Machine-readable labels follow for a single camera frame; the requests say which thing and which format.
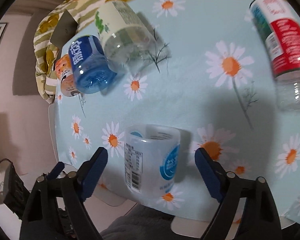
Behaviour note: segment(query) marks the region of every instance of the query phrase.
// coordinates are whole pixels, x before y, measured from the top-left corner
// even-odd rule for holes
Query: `blue plastic bottle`
[[[74,82],[81,93],[99,92],[111,85],[117,75],[109,69],[109,61],[96,36],[82,36],[73,41],[69,48],[69,57]]]

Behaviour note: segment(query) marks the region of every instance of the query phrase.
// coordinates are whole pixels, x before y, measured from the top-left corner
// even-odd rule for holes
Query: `table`
[[[160,9],[168,1],[178,6]],[[171,58],[161,62],[160,72],[152,64],[146,72],[126,76],[106,95],[61,97],[55,116],[59,159],[79,167],[93,150],[105,146],[109,161],[101,185],[178,217],[210,221],[218,203],[210,198],[193,162],[194,150],[203,145],[226,170],[249,179],[265,177],[279,214],[300,220],[300,161],[295,159],[297,168],[290,169],[280,159],[293,146],[298,146],[300,157],[300,113],[280,113],[276,108],[269,60],[247,12],[251,1],[130,2],[157,37],[169,44]],[[96,27],[91,24],[79,32],[62,54],[85,34],[96,35]],[[226,58],[237,62],[231,66],[234,72],[220,68],[220,60]],[[143,88],[128,90],[132,82]],[[123,131],[136,123],[168,125],[181,132],[172,198],[142,199],[125,185]],[[110,135],[115,136],[115,146]]]

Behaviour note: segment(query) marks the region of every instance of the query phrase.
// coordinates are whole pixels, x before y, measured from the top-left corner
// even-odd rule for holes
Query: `bottle with red label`
[[[272,61],[279,108],[300,110],[299,24],[284,0],[254,0],[250,11]]]

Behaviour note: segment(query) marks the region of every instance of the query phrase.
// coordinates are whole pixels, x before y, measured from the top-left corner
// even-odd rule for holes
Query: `dark gray blanket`
[[[117,218],[101,232],[104,240],[195,240],[172,232],[174,216],[136,205],[126,216]]]

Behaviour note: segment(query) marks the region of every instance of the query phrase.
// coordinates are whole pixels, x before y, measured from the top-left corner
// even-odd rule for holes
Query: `white translucent cup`
[[[158,198],[173,184],[180,132],[155,124],[134,125],[124,133],[125,179],[137,197]]]

